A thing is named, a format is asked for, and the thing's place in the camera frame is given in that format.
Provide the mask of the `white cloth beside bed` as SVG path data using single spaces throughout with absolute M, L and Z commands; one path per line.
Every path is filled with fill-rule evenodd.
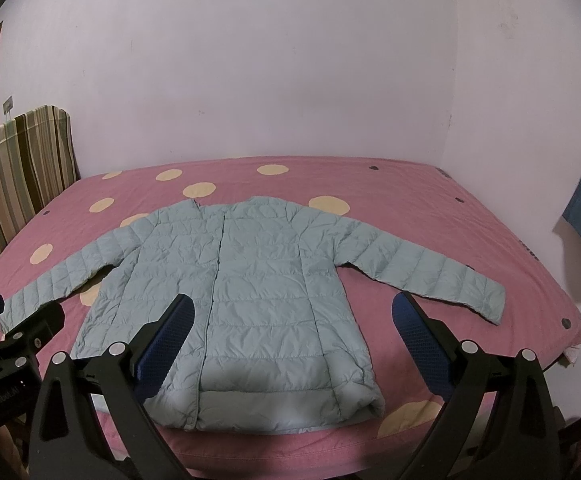
M 564 366 L 573 366 L 576 364 L 580 354 L 579 346 L 567 347 L 561 355 L 561 362 Z

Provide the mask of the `striped fabric headboard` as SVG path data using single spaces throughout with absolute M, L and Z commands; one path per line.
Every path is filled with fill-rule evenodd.
M 43 105 L 0 125 L 0 255 L 79 179 L 66 110 Z

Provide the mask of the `light blue puffer jacket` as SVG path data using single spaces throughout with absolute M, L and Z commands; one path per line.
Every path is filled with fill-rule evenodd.
M 381 417 L 385 400 L 337 270 L 501 321 L 502 285 L 439 252 L 348 217 L 253 197 L 184 200 L 109 231 L 6 300 L 11 330 L 42 304 L 102 277 L 74 341 L 98 356 L 190 297 L 191 332 L 146 408 L 157 424 L 246 434 Z

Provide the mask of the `pink polka dot bedsheet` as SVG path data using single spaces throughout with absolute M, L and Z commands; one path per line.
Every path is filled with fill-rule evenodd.
M 52 200 L 0 255 L 0 294 L 23 288 L 105 232 L 182 200 L 200 186 L 206 205 L 272 196 L 343 203 L 353 219 L 470 266 L 507 292 L 500 324 L 469 309 L 423 301 L 460 339 L 490 353 L 536 352 L 543 366 L 581 343 L 573 300 L 523 242 L 455 180 L 432 166 L 371 158 L 260 157 L 179 162 L 84 178 Z M 339 272 L 387 403 L 383 418 L 289 434 L 166 430 L 192 474 L 215 479 L 322 479 L 401 457 L 423 438 L 441 402 L 427 390 L 391 318 L 394 289 L 360 272 Z

